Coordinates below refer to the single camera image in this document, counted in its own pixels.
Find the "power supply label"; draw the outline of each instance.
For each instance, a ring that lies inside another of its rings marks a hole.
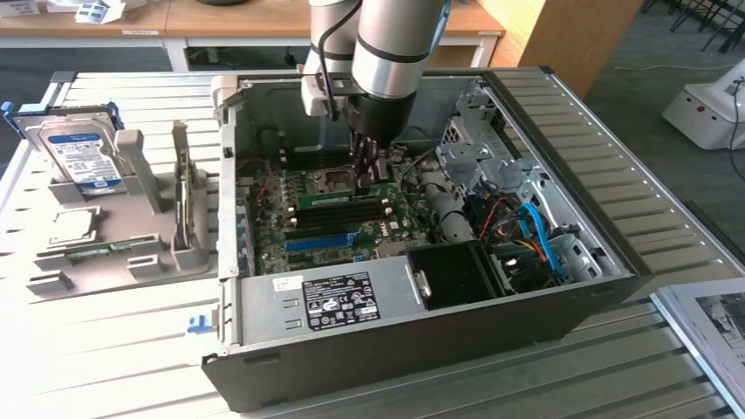
[[[114,161],[101,153],[104,140],[98,134],[53,135],[48,141],[70,180],[82,188],[108,188],[121,181]]]
[[[381,317],[368,272],[305,281],[302,296],[308,327],[314,331]]]

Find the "motherboard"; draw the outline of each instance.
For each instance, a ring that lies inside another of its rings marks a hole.
[[[350,165],[296,168],[285,161],[246,161],[237,186],[253,227],[254,274],[386,258],[430,243],[424,191],[406,187],[416,182],[413,172],[401,178],[408,164],[401,160],[390,181],[360,194]]]

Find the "desk leg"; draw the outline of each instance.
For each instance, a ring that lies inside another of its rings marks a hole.
[[[186,39],[164,38],[162,49],[168,54],[170,70],[173,72],[188,72]]]
[[[470,67],[488,67],[492,62],[493,52],[497,48],[498,37],[484,37],[476,47],[476,53],[470,61]]]

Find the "metal grating table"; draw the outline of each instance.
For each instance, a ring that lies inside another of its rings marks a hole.
[[[0,309],[13,343],[2,349],[12,360],[4,378],[13,377],[2,416],[730,417],[646,296],[662,285],[734,278],[745,269],[557,78],[533,68],[497,73],[658,274],[625,304],[594,315],[561,341],[240,416],[197,366],[212,333],[182,335],[188,316],[206,313],[217,301],[213,279],[18,302],[24,244],[34,237],[33,220],[53,209],[42,188],[49,175],[22,143],[0,184],[0,193],[13,191],[6,200],[0,194]],[[145,134],[154,173],[172,171],[170,121],[188,120],[192,157],[212,174],[214,192],[212,75],[85,73],[50,90],[60,88],[54,103],[66,106],[114,100],[126,127]]]

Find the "wooden desk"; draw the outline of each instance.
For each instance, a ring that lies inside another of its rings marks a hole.
[[[641,0],[478,0],[506,28],[496,67],[548,65],[584,97]]]
[[[46,2],[40,2],[40,8],[46,9]],[[121,44],[122,38],[152,38],[153,45],[158,45],[158,38],[165,31],[168,16],[168,0],[145,4],[125,12],[122,18],[110,24],[76,24],[74,13],[41,13],[40,15],[0,18],[0,47],[13,47],[12,38],[32,38],[37,47],[80,47],[70,43],[72,38],[117,38],[113,44]]]
[[[454,1],[430,64],[488,66],[502,33],[474,0]],[[72,13],[0,18],[0,48],[162,47],[174,72],[189,71],[190,46],[309,46],[309,36],[308,0],[249,0],[228,7],[161,0],[101,25],[76,24]]]
[[[465,65],[489,65],[504,28],[481,5],[454,1],[437,56],[432,62],[464,64],[464,46],[473,50]],[[250,0],[229,7],[206,6],[196,0],[170,0],[164,45],[173,71],[188,71],[184,50],[190,46],[310,45],[308,0]]]

